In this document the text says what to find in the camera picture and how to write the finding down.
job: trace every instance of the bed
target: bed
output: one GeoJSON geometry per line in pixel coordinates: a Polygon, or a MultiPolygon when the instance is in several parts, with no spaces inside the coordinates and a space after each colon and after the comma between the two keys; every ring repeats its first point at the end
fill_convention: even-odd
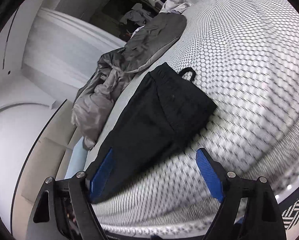
{"type": "MultiPolygon", "coordinates": [[[[185,152],[92,205],[109,232],[165,238],[205,234],[219,204],[197,168],[200,147],[241,177],[265,176],[275,194],[299,175],[298,13],[286,0],[203,0],[183,15],[183,35],[123,91],[88,153],[85,169],[144,75],[164,62],[176,72],[192,67],[194,83],[218,109],[185,152]]],[[[238,217],[243,212],[244,202],[238,217]]]]}

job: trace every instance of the black pants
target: black pants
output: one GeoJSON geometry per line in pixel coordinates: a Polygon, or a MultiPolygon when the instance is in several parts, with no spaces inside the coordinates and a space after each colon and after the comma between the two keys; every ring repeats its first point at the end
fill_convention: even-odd
{"type": "Polygon", "coordinates": [[[92,202],[109,198],[136,174],[182,152],[215,109],[204,92],[167,63],[147,73],[99,149],[92,202]]]}

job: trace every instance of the black drawstring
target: black drawstring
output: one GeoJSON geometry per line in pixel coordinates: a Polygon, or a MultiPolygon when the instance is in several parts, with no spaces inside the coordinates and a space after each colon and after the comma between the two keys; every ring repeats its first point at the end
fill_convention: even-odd
{"type": "Polygon", "coordinates": [[[190,81],[193,82],[193,80],[194,80],[194,78],[195,78],[195,76],[196,76],[196,72],[195,72],[195,70],[192,69],[191,67],[186,67],[186,68],[182,69],[182,70],[178,73],[178,75],[182,77],[182,76],[184,76],[187,72],[192,72],[192,76],[191,76],[190,81]]]}

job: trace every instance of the light blue cloth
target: light blue cloth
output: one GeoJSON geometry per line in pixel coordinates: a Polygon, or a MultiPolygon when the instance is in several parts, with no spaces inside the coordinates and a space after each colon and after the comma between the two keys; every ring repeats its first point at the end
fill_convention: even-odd
{"type": "Polygon", "coordinates": [[[83,140],[84,137],[80,138],[80,140],[74,146],[73,153],[70,158],[67,172],[65,175],[65,179],[70,179],[77,172],[83,171],[84,169],[88,150],[85,150],[83,148],[83,140]]]}

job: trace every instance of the black hole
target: black hole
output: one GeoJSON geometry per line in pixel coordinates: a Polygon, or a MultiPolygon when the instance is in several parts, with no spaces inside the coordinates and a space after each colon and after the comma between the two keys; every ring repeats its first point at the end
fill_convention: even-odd
{"type": "Polygon", "coordinates": [[[264,192],[263,195],[262,220],[265,222],[276,222],[275,212],[267,192],[264,192]]]}
{"type": "Polygon", "coordinates": [[[34,223],[42,223],[49,221],[49,208],[48,208],[48,192],[45,191],[39,200],[34,219],[34,223]]]}

